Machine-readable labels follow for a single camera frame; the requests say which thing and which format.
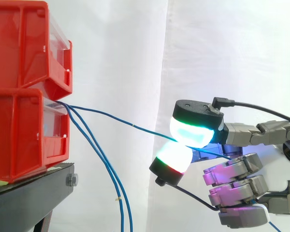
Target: white backdrop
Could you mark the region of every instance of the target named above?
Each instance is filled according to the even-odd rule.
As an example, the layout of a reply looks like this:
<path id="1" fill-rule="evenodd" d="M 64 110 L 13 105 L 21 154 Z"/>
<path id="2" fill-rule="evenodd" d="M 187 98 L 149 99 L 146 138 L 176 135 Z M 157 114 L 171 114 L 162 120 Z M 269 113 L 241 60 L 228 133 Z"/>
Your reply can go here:
<path id="1" fill-rule="evenodd" d="M 154 130 L 158 114 L 167 0 L 48 0 L 73 43 L 68 104 L 95 108 Z M 154 137 L 113 119 L 81 112 L 122 180 L 136 232 L 145 230 Z M 70 162 L 79 184 L 53 212 L 50 232 L 118 232 L 113 183 L 71 124 Z M 125 216 L 128 231 L 128 214 Z"/>
<path id="2" fill-rule="evenodd" d="M 178 99 L 210 102 L 222 96 L 290 115 L 290 1 L 48 3 L 73 42 L 73 94 L 66 103 L 104 110 L 166 134 Z M 155 154 L 165 140 L 155 138 L 154 144 L 152 135 L 101 115 L 81 113 L 122 179 L 136 232 L 230 231 L 220 225 L 217 213 L 169 187 L 156 186 L 154 176 L 149 179 L 153 148 Z M 243 108 L 224 113 L 228 122 L 276 119 Z M 54 210 L 50 232 L 118 232 L 119 207 L 111 179 L 73 125 L 70 151 L 79 185 Z M 208 200 L 202 170 L 222 161 L 191 165 L 180 186 Z M 290 217 L 272 216 L 272 222 L 290 231 Z M 264 225 L 243 231 L 273 229 Z"/>
<path id="3" fill-rule="evenodd" d="M 213 97 L 255 103 L 290 116 L 290 1 L 169 0 L 156 131 L 169 133 L 178 99 Z M 226 108 L 225 122 L 256 125 L 278 119 L 246 108 Z M 155 138 L 154 154 L 166 141 Z M 249 147 L 265 165 L 270 190 L 284 190 L 290 162 L 273 147 Z M 179 186 L 209 202 L 203 170 L 223 159 L 192 164 Z M 232 231 L 213 212 L 169 186 L 150 179 L 147 232 Z M 271 221 L 290 231 L 290 216 Z M 239 231 L 275 231 L 269 224 Z"/>

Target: red plastic drawer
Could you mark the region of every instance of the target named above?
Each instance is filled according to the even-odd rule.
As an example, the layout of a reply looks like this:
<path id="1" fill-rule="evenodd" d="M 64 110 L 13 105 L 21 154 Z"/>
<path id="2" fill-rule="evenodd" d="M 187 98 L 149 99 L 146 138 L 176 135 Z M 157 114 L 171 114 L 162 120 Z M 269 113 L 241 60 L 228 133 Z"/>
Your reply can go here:
<path id="1" fill-rule="evenodd" d="M 69 116 L 38 89 L 0 89 L 0 180 L 12 183 L 69 158 Z"/>
<path id="2" fill-rule="evenodd" d="M 0 88 L 38 88 L 51 100 L 72 93 L 72 43 L 43 1 L 0 1 Z"/>

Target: robotic hand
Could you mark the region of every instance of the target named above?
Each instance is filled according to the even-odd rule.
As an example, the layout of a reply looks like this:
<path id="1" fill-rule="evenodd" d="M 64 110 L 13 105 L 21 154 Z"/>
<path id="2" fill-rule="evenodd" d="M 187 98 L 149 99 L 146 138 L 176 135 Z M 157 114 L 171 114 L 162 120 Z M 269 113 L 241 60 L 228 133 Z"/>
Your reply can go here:
<path id="1" fill-rule="evenodd" d="M 288 121 L 269 121 L 257 126 L 224 123 L 221 107 L 235 105 L 263 110 Z M 212 104 L 179 100 L 174 108 L 170 130 L 178 142 L 196 149 L 208 143 L 235 148 L 259 144 L 283 145 L 283 152 L 290 161 L 290 118 L 259 106 L 224 98 L 214 98 Z M 183 173 L 168 166 L 161 168 L 156 160 L 150 167 L 158 176 L 156 183 L 176 186 Z M 267 193 L 269 189 L 263 175 L 253 176 L 262 168 L 257 153 L 237 153 L 236 158 L 204 170 L 206 185 L 214 187 L 210 190 L 209 199 L 213 206 L 219 208 L 222 225 L 235 229 L 256 227 L 269 222 L 269 213 L 290 214 L 290 181 L 285 191 Z"/>

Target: blue wire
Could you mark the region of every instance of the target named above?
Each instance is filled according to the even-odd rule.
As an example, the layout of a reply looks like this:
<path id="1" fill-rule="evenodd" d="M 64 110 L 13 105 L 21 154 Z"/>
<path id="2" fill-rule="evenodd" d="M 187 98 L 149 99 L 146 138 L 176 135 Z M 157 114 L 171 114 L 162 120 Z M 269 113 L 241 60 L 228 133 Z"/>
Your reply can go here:
<path id="1" fill-rule="evenodd" d="M 117 120 L 117 121 L 119 121 L 119 122 L 125 123 L 125 124 L 127 124 L 127 125 L 129 125 L 129 126 L 135 127 L 136 129 L 139 129 L 139 130 L 141 130 L 141 131 L 145 131 L 145 132 L 147 132 L 147 133 L 154 134 L 154 135 L 157 135 L 157 136 L 160 136 L 160 137 L 163 137 L 163 138 L 166 138 L 166 139 L 169 139 L 169 140 L 172 140 L 172 141 L 175 141 L 175 142 L 176 142 L 176 140 L 175 140 L 174 138 L 171 138 L 171 137 L 169 137 L 169 136 L 167 136 L 167 135 L 160 134 L 160 133 L 157 133 L 157 132 L 154 132 L 154 131 L 150 131 L 150 130 L 147 130 L 147 129 L 145 129 L 145 128 L 142 128 L 142 127 L 136 126 L 136 125 L 134 125 L 134 124 L 132 124 L 132 123 L 130 123 L 130 122 L 127 122 L 127 121 L 125 121 L 125 120 L 123 120 L 123 119 L 120 119 L 120 118 L 118 118 L 118 117 L 115 117 L 115 116 L 110 115 L 110 114 L 108 114 L 108 113 L 106 113 L 106 112 L 103 112 L 103 111 L 94 110 L 94 109 L 88 109 L 88 108 L 79 107 L 79 106 L 75 106 L 75 105 L 69 105 L 69 107 L 70 107 L 70 109 L 71 109 L 73 112 L 76 113 L 76 115 L 78 115 L 78 117 L 79 117 L 80 120 L 83 122 L 83 124 L 84 124 L 85 127 L 87 128 L 88 132 L 90 133 L 90 135 L 91 135 L 91 137 L 93 138 L 94 141 L 95 141 L 95 139 L 94 139 L 94 137 L 93 137 L 93 135 L 92 135 L 90 129 L 88 128 L 87 124 L 83 121 L 83 119 L 81 119 L 81 116 L 80 116 L 76 111 L 73 110 L 73 108 L 75 108 L 75 109 L 80 109 L 80 110 L 85 110 L 85 111 L 91 111 L 91 112 L 95 112 L 95 113 L 99 113 L 99 114 L 102 114 L 102 115 L 105 115 L 105 116 L 111 117 L 111 118 L 113 118 L 113 119 L 115 119 L 115 120 Z M 99 144 L 98 144 L 97 142 L 96 142 L 96 145 L 97 145 L 97 147 L 99 148 L 99 150 L 102 152 L 102 154 L 104 154 L 103 151 L 101 150 Z M 225 159 L 228 159 L 228 160 L 232 160 L 232 158 L 230 158 L 230 157 L 227 157 L 227 156 L 224 156 L 224 155 L 221 155 L 221 154 L 215 153 L 215 152 L 211 152 L 211 151 L 207 151 L 207 150 L 203 150 L 203 149 L 199 149 L 199 148 L 193 148 L 193 147 L 191 147 L 191 148 L 194 149 L 194 150 L 200 151 L 200 152 L 204 152 L 204 153 L 208 153 L 208 154 L 211 154 L 211 155 L 215 155 L 215 156 L 218 156 L 218 157 L 222 157 L 222 158 L 225 158 Z M 129 205 L 128 199 L 127 199 L 126 196 L 125 196 L 125 192 L 124 192 L 124 190 L 122 190 L 122 191 L 123 191 L 123 194 L 124 194 L 125 200 L 126 200 L 126 202 L 127 202 L 127 208 L 128 208 L 128 205 Z M 269 222 L 269 224 L 270 224 L 270 225 L 271 225 L 271 226 L 272 226 L 272 227 L 273 227 L 277 232 L 281 232 L 281 230 L 279 230 L 279 229 L 278 229 L 278 228 L 277 228 L 277 227 L 276 227 L 272 222 Z"/>
<path id="2" fill-rule="evenodd" d="M 269 221 L 269 224 L 277 231 L 277 232 L 281 232 L 281 230 L 279 228 L 276 227 L 276 225 L 274 225 L 272 222 Z"/>
<path id="3" fill-rule="evenodd" d="M 211 151 L 207 151 L 207 150 L 203 150 L 203 149 L 199 149 L 199 148 L 193 148 L 193 147 L 192 147 L 192 149 L 197 150 L 197 151 L 201 151 L 201 152 L 204 152 L 204 153 L 207 153 L 207 154 L 215 155 L 217 157 L 225 158 L 227 160 L 232 160 L 232 158 L 230 158 L 230 157 L 227 157 L 227 156 L 215 153 L 215 152 L 211 152 Z"/>
<path id="4" fill-rule="evenodd" d="M 281 230 L 279 228 L 277 228 L 273 223 L 271 223 L 269 221 L 269 224 L 277 231 L 277 232 L 281 232 Z"/>
<path id="5" fill-rule="evenodd" d="M 174 138 L 171 138 L 171 137 L 169 137 L 167 135 L 160 134 L 160 133 L 157 133 L 157 132 L 154 132 L 154 131 L 150 131 L 150 130 L 147 130 L 145 128 L 136 126 L 136 125 L 134 125 L 134 124 L 132 124 L 130 122 L 127 122 L 127 121 L 125 121 L 123 119 L 120 119 L 118 117 L 115 117 L 115 116 L 110 115 L 110 114 L 108 114 L 106 112 L 103 112 L 103 111 L 94 110 L 94 109 L 88 109 L 88 108 L 84 108 L 84 107 L 80 107 L 80 106 L 75 106 L 75 105 L 70 105 L 70 107 L 75 108 L 75 109 L 79 109 L 79 110 L 91 111 L 91 112 L 95 112 L 95 113 L 98 113 L 98 114 L 102 114 L 102 115 L 111 117 L 111 118 L 113 118 L 113 119 L 115 119 L 115 120 L 117 120 L 119 122 L 122 122 L 122 123 L 125 123 L 125 124 L 129 125 L 129 126 L 132 126 L 132 127 L 136 128 L 136 129 L 139 129 L 141 131 L 145 131 L 147 133 L 154 134 L 154 135 L 157 135 L 157 136 L 160 136 L 160 137 L 163 137 L 163 138 L 166 138 L 166 139 L 169 139 L 169 140 L 172 140 L 172 141 L 177 142 Z M 227 160 L 232 160 L 230 157 L 227 157 L 227 156 L 224 156 L 224 155 L 221 155 L 221 154 L 218 154 L 218 153 L 214 153 L 214 152 L 207 151 L 207 150 L 203 150 L 203 149 L 199 149 L 199 148 L 193 148 L 193 147 L 190 147 L 190 148 L 191 149 L 194 149 L 194 150 L 197 150 L 197 151 L 204 152 L 204 153 L 212 154 L 212 155 L 215 155 L 215 156 L 218 156 L 218 157 L 222 157 L 222 158 L 225 158 Z"/>
<path id="6" fill-rule="evenodd" d="M 124 209 L 123 209 L 123 204 L 122 204 L 122 200 L 120 199 L 121 198 L 121 195 L 120 195 L 120 190 L 118 188 L 118 185 L 117 185 L 117 182 L 116 180 L 114 179 L 114 176 L 113 176 L 113 173 L 112 171 L 110 170 L 110 167 L 107 163 L 107 161 L 104 159 L 104 157 L 101 156 L 100 152 L 97 150 L 97 148 L 95 147 L 95 145 L 92 143 L 92 141 L 90 140 L 90 138 L 88 137 L 88 135 L 84 132 L 84 130 L 80 127 L 80 125 L 75 121 L 75 119 L 73 118 L 72 114 L 71 114 L 71 111 L 70 109 L 68 108 L 68 106 L 63 103 L 63 102 L 59 102 L 58 103 L 62 104 L 68 111 L 68 114 L 69 114 L 69 117 L 71 119 L 71 121 L 73 122 L 73 124 L 78 128 L 78 130 L 84 135 L 84 137 L 87 139 L 87 141 L 90 143 L 90 145 L 92 146 L 92 148 L 95 150 L 95 152 L 98 154 L 99 158 L 102 160 L 102 162 L 104 163 L 111 179 L 112 179 L 112 182 L 115 186 L 115 189 L 116 189 L 116 193 L 117 193 L 117 196 L 118 196 L 118 199 L 119 199 L 119 208 L 120 208 L 120 215 L 121 215 L 121 223 L 120 223 L 120 231 L 121 232 L 124 232 Z"/>
<path id="7" fill-rule="evenodd" d="M 87 123 L 84 121 L 84 119 L 82 118 L 82 116 L 80 116 L 80 114 L 74 110 L 71 106 L 67 105 L 75 114 L 76 116 L 81 120 L 81 122 L 84 124 L 84 126 L 86 127 L 87 131 L 89 132 L 91 138 L 93 139 L 94 143 L 96 144 L 96 146 L 98 147 L 98 149 L 100 150 L 102 156 L 104 157 L 105 161 L 108 163 L 111 171 L 113 172 L 119 186 L 120 186 L 120 189 L 122 191 L 122 194 L 124 195 L 124 198 L 125 198 L 125 202 L 126 202 L 126 205 L 127 205 L 127 210 L 128 210 L 128 215 L 129 215 L 129 223 L 130 223 L 130 232 L 133 232 L 133 221 L 132 221 L 132 213 L 131 213 L 131 208 L 130 208 L 130 204 L 129 204 L 129 200 L 128 200 L 128 196 L 126 194 L 126 191 L 125 191 L 125 188 L 124 186 L 122 185 L 121 181 L 120 181 L 120 178 L 118 177 L 116 171 L 114 170 L 114 168 L 112 167 L 110 161 L 108 160 L 108 158 L 106 157 L 105 153 L 103 152 L 102 148 L 100 147 L 98 141 L 96 140 L 96 138 L 94 137 L 94 135 L 92 134 L 92 131 L 90 130 L 89 126 L 87 125 Z"/>

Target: gray metal bracket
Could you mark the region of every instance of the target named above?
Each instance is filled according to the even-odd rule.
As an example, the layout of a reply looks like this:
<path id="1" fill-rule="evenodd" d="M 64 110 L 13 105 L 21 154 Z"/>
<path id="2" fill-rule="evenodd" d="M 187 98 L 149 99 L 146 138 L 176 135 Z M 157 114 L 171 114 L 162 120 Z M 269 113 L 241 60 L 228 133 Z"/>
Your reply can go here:
<path id="1" fill-rule="evenodd" d="M 268 190 L 262 175 L 232 182 L 209 190 L 209 200 L 213 206 L 226 207 L 249 202 Z"/>
<path id="2" fill-rule="evenodd" d="M 257 153 L 251 153 L 205 169 L 203 179 L 213 187 L 243 179 L 262 168 Z"/>
<path id="3" fill-rule="evenodd" d="M 290 215 L 290 180 L 285 191 L 267 193 L 258 203 L 264 204 L 269 213 Z"/>
<path id="4" fill-rule="evenodd" d="M 226 123 L 229 130 L 226 144 L 234 146 L 278 145 L 288 141 L 290 145 L 290 122 L 269 121 L 256 127 L 243 123 Z"/>
<path id="5" fill-rule="evenodd" d="M 261 226 L 270 221 L 268 212 L 262 204 L 221 208 L 218 215 L 221 224 L 232 229 Z"/>

